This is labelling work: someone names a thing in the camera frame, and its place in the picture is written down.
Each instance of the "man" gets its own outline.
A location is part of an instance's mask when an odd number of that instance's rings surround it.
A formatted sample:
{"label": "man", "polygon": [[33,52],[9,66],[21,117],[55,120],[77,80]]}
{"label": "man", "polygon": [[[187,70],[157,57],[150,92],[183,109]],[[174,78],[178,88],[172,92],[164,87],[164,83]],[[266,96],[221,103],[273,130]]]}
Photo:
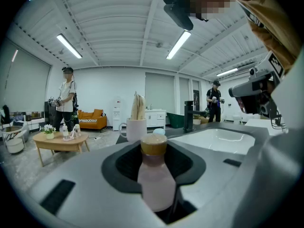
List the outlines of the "man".
{"label": "man", "polygon": [[[233,0],[189,0],[196,14],[212,14]],[[301,40],[288,15],[276,0],[236,0],[244,10],[253,33],[272,50],[285,72],[292,67],[300,53]]]}
{"label": "man", "polygon": [[213,118],[215,115],[215,121],[220,122],[220,102],[223,103],[223,100],[221,99],[220,91],[218,90],[218,87],[220,86],[220,83],[218,80],[213,81],[213,87],[207,91],[207,107],[209,108],[209,121],[208,123],[213,122]]}
{"label": "man", "polygon": [[53,126],[59,131],[60,123],[62,118],[65,121],[67,130],[71,132],[73,130],[74,124],[72,120],[73,113],[73,97],[76,93],[75,82],[72,81],[73,69],[71,67],[64,67],[63,77],[66,79],[65,82],[59,87],[60,90],[60,101],[56,104],[56,113],[54,118]]}

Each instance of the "white t-shirt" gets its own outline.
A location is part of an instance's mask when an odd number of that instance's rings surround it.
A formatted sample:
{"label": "white t-shirt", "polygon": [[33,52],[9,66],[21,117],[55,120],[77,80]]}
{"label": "white t-shirt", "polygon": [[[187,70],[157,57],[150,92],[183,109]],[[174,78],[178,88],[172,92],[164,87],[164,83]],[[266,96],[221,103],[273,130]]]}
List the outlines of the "white t-shirt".
{"label": "white t-shirt", "polygon": [[[61,100],[65,100],[68,97],[69,93],[75,93],[76,92],[76,84],[73,80],[69,83],[67,83],[65,81],[59,87],[59,90],[60,90]],[[59,112],[73,112],[73,98],[70,99],[68,102],[65,102],[61,106],[56,107],[56,110],[59,111]]]}

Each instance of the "plastic bottle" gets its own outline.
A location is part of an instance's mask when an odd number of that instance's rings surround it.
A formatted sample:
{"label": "plastic bottle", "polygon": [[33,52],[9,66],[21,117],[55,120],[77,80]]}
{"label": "plastic bottle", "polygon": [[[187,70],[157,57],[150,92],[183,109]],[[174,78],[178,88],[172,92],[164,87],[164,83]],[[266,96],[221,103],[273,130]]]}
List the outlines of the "plastic bottle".
{"label": "plastic bottle", "polygon": [[68,130],[65,123],[63,124],[62,131],[63,131],[63,139],[68,139]]}
{"label": "plastic bottle", "polygon": [[174,201],[176,183],[164,161],[167,148],[165,135],[150,133],[141,139],[142,164],[137,182],[142,185],[142,198],[153,212],[168,209]]}
{"label": "plastic bottle", "polygon": [[78,138],[81,136],[79,124],[75,124],[75,137]]}

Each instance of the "orange sofa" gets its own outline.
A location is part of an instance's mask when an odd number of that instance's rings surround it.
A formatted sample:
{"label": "orange sofa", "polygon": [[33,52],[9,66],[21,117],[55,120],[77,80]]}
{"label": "orange sofa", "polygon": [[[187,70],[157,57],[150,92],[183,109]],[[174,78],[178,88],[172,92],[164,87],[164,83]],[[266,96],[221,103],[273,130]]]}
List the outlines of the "orange sofa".
{"label": "orange sofa", "polygon": [[101,129],[106,127],[106,116],[102,116],[103,110],[95,109],[91,113],[78,110],[77,113],[80,128],[98,129],[101,131]]}

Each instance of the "gray countertop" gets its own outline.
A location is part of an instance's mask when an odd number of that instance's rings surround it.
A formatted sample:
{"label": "gray countertop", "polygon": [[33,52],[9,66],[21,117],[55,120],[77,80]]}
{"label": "gray countertop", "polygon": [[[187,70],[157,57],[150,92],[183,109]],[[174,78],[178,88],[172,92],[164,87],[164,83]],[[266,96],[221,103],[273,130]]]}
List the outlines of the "gray countertop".
{"label": "gray countertop", "polygon": [[[180,188],[184,199],[198,210],[171,224],[172,227],[201,227],[202,222],[204,227],[210,227],[215,222],[218,223],[217,227],[229,227],[234,211],[250,183],[261,145],[269,137],[267,129],[230,123],[200,125],[191,133],[209,128],[249,134],[255,138],[255,145],[244,156],[179,142],[181,147],[202,157],[207,168],[194,184]],[[166,131],[168,138],[191,133],[185,133],[182,129]],[[103,160],[129,144],[121,143],[80,154],[63,163],[28,193],[39,203],[62,179],[70,180],[76,185],[57,213],[58,218],[70,224],[84,228],[165,227],[166,224],[149,209],[140,194],[118,192],[103,178]],[[242,164],[237,168],[223,163],[227,158],[241,161]]]}

